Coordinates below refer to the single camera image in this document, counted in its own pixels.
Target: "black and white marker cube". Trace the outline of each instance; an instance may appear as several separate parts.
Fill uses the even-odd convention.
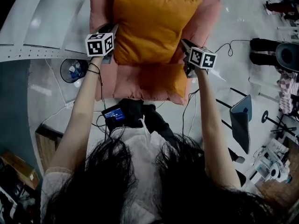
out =
[[[189,63],[202,69],[212,69],[216,63],[217,54],[205,47],[191,47]]]
[[[113,33],[89,34],[85,39],[87,56],[105,56],[114,49]]]

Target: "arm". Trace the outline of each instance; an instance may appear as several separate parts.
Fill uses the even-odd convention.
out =
[[[102,57],[95,57],[91,62],[100,69],[102,60]],[[99,72],[94,65],[90,65],[89,70]],[[74,170],[79,163],[85,160],[98,79],[98,74],[87,72],[76,97],[69,124],[49,168],[63,167]]]
[[[202,135],[209,176],[218,185],[239,188],[240,180],[225,143],[221,115],[208,75],[199,68],[195,72],[199,82]]]

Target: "orange pillow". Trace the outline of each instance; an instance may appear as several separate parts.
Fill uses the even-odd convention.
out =
[[[149,94],[166,91],[185,97],[187,76],[183,66],[181,64],[143,65],[139,74],[140,89],[146,90]]]
[[[114,0],[118,64],[169,63],[202,0]]]

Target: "black device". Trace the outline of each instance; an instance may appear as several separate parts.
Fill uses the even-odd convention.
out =
[[[126,116],[128,116],[128,114],[121,109],[120,105],[114,105],[102,111],[102,115],[105,118],[105,123],[110,132],[115,128],[127,126],[128,117]]]

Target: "pink armchair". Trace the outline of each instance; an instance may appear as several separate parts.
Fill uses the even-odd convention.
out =
[[[90,0],[90,31],[113,21],[113,0]],[[182,38],[186,38],[198,46],[203,46],[209,37],[210,30],[216,23],[221,3],[220,0],[203,0],[195,14],[183,30]],[[172,57],[171,63],[183,64],[184,54],[178,48]],[[185,97],[176,93],[157,90],[155,92],[142,89],[139,84],[142,66],[118,65],[114,59],[110,64],[101,66],[103,78],[104,98],[131,98],[143,100],[170,100],[176,104],[186,103],[190,79],[187,81]],[[98,82],[96,100],[101,99],[101,87]]]

